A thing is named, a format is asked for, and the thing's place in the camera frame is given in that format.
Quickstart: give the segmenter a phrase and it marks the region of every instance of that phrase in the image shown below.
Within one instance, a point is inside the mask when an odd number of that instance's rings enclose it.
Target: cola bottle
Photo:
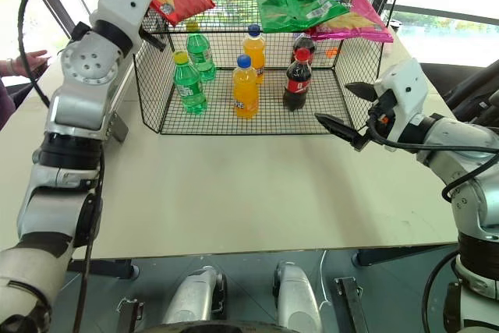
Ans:
[[[293,51],[291,53],[291,62],[295,61],[295,53],[296,50],[299,48],[306,48],[309,50],[310,57],[309,57],[309,65],[312,65],[313,61],[313,53],[315,52],[315,42],[312,41],[312,38],[310,38],[310,35],[301,33],[296,39],[295,43],[293,43]]]
[[[309,50],[298,48],[295,53],[296,60],[286,70],[288,83],[284,89],[282,103],[289,109],[295,111],[303,108],[306,101],[306,92],[309,88],[312,69],[308,63],[310,58]]]

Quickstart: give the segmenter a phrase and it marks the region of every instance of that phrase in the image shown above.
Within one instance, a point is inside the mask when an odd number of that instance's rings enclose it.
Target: yellow bottle cap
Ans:
[[[200,26],[199,24],[196,22],[196,21],[187,21],[187,24],[186,24],[186,30],[187,31],[199,31],[200,30]]]
[[[173,61],[175,64],[185,64],[189,62],[189,56],[185,51],[176,51],[173,53]]]

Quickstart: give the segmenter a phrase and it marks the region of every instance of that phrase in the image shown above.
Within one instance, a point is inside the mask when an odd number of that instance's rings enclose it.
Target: wire mesh basket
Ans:
[[[203,84],[208,107],[201,115],[183,110],[173,84],[174,51],[186,48],[186,23],[169,26],[150,9],[143,28],[167,44],[163,52],[144,43],[134,56],[136,84],[143,122],[161,134],[318,134],[327,131],[314,113],[328,113],[355,128],[364,125],[369,103],[345,89],[355,81],[373,82],[378,74],[382,44],[363,39],[320,41],[314,53],[312,81],[305,106],[294,112],[284,108],[282,95],[285,70],[294,41],[293,33],[264,34],[266,39],[265,80],[260,85],[259,111],[251,119],[235,116],[232,99],[232,70],[242,53],[242,39],[251,23],[260,23],[256,0],[213,0],[217,5],[191,17],[209,39],[217,76]],[[369,0],[388,21],[395,0]]]

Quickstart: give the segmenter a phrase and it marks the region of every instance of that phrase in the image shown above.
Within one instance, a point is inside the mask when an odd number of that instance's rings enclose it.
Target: green soda bottle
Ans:
[[[196,68],[189,63],[189,56],[185,51],[173,53],[176,64],[173,82],[187,112],[199,114],[207,107],[206,97],[201,85],[201,77]]]
[[[199,31],[200,26],[196,21],[188,21],[186,29],[191,32]],[[209,40],[202,34],[189,34],[186,47],[191,61],[201,74],[201,79],[203,81],[214,80],[217,68],[213,63]]]

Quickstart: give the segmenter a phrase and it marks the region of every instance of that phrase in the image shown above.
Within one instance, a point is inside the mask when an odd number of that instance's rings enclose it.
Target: red bottle cap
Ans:
[[[299,48],[295,52],[295,59],[299,62],[307,62],[310,58],[310,51],[306,48]]]

